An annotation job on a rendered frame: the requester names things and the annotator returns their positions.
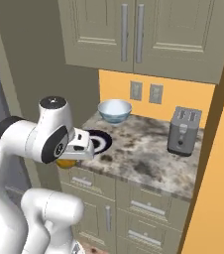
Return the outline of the beige wall cupboard door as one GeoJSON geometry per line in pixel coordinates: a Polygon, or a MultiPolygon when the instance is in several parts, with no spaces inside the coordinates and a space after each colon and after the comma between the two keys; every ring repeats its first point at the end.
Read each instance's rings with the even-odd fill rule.
{"type": "Polygon", "coordinates": [[[224,65],[223,0],[137,0],[134,72],[217,83],[224,65]],[[136,63],[138,5],[145,5],[136,63]]]}
{"type": "Polygon", "coordinates": [[[136,0],[58,0],[65,62],[133,71],[136,0]],[[127,61],[121,61],[121,5],[128,4],[127,61]]]}

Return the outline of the beige base cupboard door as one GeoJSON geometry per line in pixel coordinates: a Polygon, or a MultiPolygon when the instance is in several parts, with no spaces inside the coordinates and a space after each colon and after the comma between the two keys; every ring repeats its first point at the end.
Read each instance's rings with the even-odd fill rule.
{"type": "Polygon", "coordinates": [[[61,184],[65,193],[73,194],[84,202],[84,214],[73,227],[76,239],[89,243],[109,254],[116,254],[116,205],[102,195],[72,185],[61,184]],[[105,206],[111,207],[111,231],[106,229],[105,206]]]}

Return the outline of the grey toaster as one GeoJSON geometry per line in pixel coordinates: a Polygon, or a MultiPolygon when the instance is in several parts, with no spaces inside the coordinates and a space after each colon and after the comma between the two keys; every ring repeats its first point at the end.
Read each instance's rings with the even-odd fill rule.
{"type": "Polygon", "coordinates": [[[189,157],[194,149],[201,110],[177,106],[169,124],[168,151],[189,157]]]}

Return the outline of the yellow squash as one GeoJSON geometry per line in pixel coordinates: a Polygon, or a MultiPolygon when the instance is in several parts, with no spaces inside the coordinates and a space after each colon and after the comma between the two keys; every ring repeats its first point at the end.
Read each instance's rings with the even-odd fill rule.
{"type": "Polygon", "coordinates": [[[76,165],[76,160],[62,160],[62,159],[57,159],[56,164],[61,168],[61,169],[70,169],[76,165]]]}

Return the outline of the dark blue and white plate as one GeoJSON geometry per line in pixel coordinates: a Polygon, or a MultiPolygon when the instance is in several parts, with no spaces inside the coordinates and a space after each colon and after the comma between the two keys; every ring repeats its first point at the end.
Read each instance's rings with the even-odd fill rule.
{"type": "Polygon", "coordinates": [[[93,143],[94,154],[101,154],[112,146],[111,136],[101,130],[88,130],[89,137],[93,143]]]}

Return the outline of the wide beige drawer front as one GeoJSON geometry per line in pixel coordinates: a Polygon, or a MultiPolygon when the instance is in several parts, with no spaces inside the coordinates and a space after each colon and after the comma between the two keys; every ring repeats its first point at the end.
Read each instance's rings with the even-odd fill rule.
{"type": "Polygon", "coordinates": [[[128,212],[143,216],[173,229],[182,231],[189,209],[189,202],[164,195],[152,190],[144,189],[136,184],[116,182],[117,206],[128,212]],[[152,207],[164,210],[165,216],[138,208],[131,204],[131,200],[143,204],[150,203],[152,207]]]}
{"type": "Polygon", "coordinates": [[[181,233],[165,225],[148,220],[123,209],[117,209],[117,235],[127,245],[143,254],[177,254],[181,233]],[[128,230],[161,241],[162,246],[128,235],[128,230]]]}

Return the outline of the pale blue glass bowl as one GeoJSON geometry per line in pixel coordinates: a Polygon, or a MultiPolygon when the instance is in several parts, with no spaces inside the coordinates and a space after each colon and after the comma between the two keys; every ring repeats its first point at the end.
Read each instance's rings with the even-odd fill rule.
{"type": "Polygon", "coordinates": [[[98,112],[108,123],[119,124],[125,121],[132,111],[132,104],[122,99],[108,99],[100,102],[98,112]]]}

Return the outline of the grey wall socket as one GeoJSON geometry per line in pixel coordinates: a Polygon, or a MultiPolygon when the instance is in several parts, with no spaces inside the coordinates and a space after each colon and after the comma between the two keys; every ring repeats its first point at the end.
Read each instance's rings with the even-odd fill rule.
{"type": "Polygon", "coordinates": [[[164,86],[162,84],[151,84],[150,86],[150,103],[161,104],[163,98],[164,86]]]}
{"type": "Polygon", "coordinates": [[[130,98],[134,100],[142,100],[142,84],[140,82],[131,82],[130,98]]]}

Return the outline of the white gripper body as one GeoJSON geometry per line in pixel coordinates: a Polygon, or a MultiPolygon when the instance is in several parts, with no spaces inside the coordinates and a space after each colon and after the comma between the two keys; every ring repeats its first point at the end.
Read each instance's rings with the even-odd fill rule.
{"type": "Polygon", "coordinates": [[[62,153],[62,158],[64,160],[91,160],[93,157],[94,147],[92,142],[89,142],[86,147],[69,143],[62,153]]]}

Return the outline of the small beige drawer front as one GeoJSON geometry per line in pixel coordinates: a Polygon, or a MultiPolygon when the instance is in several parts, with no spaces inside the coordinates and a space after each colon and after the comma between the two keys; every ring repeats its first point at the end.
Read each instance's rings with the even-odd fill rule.
{"type": "Polygon", "coordinates": [[[115,199],[115,180],[103,175],[96,174],[89,170],[79,167],[72,167],[70,169],[58,168],[59,179],[62,183],[72,185],[86,191],[91,191],[100,194],[110,199],[115,199]],[[85,179],[92,182],[91,187],[84,186],[72,180],[73,177],[85,179]]]}

